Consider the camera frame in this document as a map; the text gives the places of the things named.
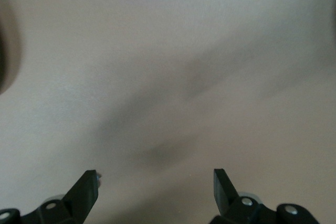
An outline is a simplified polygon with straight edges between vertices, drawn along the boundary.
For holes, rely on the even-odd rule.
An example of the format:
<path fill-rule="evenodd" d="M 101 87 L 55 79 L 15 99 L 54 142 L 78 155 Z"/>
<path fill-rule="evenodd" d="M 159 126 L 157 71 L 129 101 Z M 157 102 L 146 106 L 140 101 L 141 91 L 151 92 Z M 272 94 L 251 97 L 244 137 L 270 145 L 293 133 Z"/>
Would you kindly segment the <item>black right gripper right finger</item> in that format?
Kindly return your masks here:
<path fill-rule="evenodd" d="M 280 204 L 274 211 L 253 197 L 239 195 L 224 169 L 214 169 L 214 198 L 219 215 L 211 223 L 318 223 L 300 205 Z"/>

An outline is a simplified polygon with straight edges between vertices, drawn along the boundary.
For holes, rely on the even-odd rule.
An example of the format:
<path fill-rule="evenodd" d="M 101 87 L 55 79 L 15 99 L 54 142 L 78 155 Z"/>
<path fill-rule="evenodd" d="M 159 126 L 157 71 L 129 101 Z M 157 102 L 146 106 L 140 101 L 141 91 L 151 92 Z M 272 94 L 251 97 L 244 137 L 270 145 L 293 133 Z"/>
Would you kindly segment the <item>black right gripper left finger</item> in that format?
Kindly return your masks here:
<path fill-rule="evenodd" d="M 47 200 L 26 215 L 16 208 L 2 209 L 1 223 L 84 223 L 98 199 L 98 188 L 99 175 L 87 170 L 63 197 Z"/>

